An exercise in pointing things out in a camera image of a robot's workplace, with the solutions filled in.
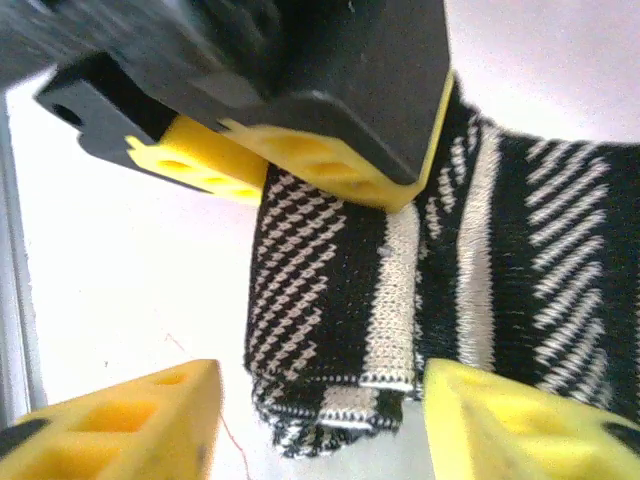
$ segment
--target houndstooth pattern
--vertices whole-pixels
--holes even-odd
[[[282,173],[267,192],[272,201],[282,194],[259,226],[262,231],[270,229],[256,246],[264,268],[254,283],[259,296],[250,312],[249,369],[280,371],[283,361],[295,354],[283,372],[293,381],[315,355],[316,346],[306,338],[322,320],[322,311],[313,305],[328,280],[317,273],[334,257],[336,245],[331,239],[344,228],[346,217],[339,214],[341,200],[289,173]]]
[[[537,386],[553,393],[569,388],[576,400],[605,408],[611,387],[601,346],[605,330],[598,285],[604,239],[598,227],[607,219],[601,202],[609,166],[597,150],[597,145],[568,142],[534,145],[527,156],[535,170],[527,178],[532,190],[526,205],[534,230],[529,239],[536,252],[533,269],[539,274],[534,295],[546,303],[534,316],[535,327],[544,332],[535,348],[544,372]]]

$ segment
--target red thread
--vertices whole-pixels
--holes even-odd
[[[242,455],[242,461],[244,462],[244,471],[247,474],[247,480],[251,480],[251,474],[249,473],[249,461],[247,460],[247,454],[244,452],[244,450],[240,446],[240,444],[236,441],[235,437],[231,434],[231,430],[229,430],[229,426],[227,425],[227,422],[225,422],[224,417],[222,415],[220,415],[220,418],[222,419],[222,425],[224,425],[224,429],[227,431],[227,435],[229,435],[229,439],[236,446],[236,448],[240,452],[240,455]]]
[[[173,335],[171,335],[170,333],[167,333],[167,336],[164,337],[164,341],[166,342],[167,340],[171,340],[173,342],[173,344],[178,347],[180,350],[182,350],[182,353],[186,353],[187,355],[189,355],[191,358],[193,358],[193,355],[190,355],[189,353],[187,353],[187,351],[184,349],[184,347],[180,344],[180,342],[178,342],[175,338],[173,338]]]

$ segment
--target white wall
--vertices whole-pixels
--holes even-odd
[[[497,121],[550,136],[640,139],[635,2],[447,6],[468,98]],[[418,405],[408,406],[397,438],[315,462],[277,458],[254,422],[241,369],[255,210],[88,158],[74,131],[30,100],[41,82],[15,88],[9,107],[50,400],[215,357],[225,418],[254,480],[429,478]],[[224,430],[216,458],[217,478],[245,478]]]

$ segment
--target yellow 3d-printed part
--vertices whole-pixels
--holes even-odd
[[[0,480],[203,480],[220,407],[215,361],[54,405],[21,420],[50,423],[0,461]]]
[[[425,394],[438,480],[640,478],[640,426],[619,416],[446,360]]]
[[[258,205],[268,163],[236,142],[188,117],[177,117],[155,145],[126,138],[140,168],[193,185],[216,196]]]
[[[450,72],[420,178],[411,185],[392,182],[337,138],[268,125],[247,128],[229,119],[222,119],[220,123],[229,129],[225,136],[316,187],[345,200],[397,212],[427,183],[452,87],[453,73]]]

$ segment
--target black and white fabric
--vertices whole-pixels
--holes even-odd
[[[543,140],[456,89],[427,188],[385,214],[271,167],[245,363],[288,457],[393,432],[428,358],[640,414],[640,147]]]

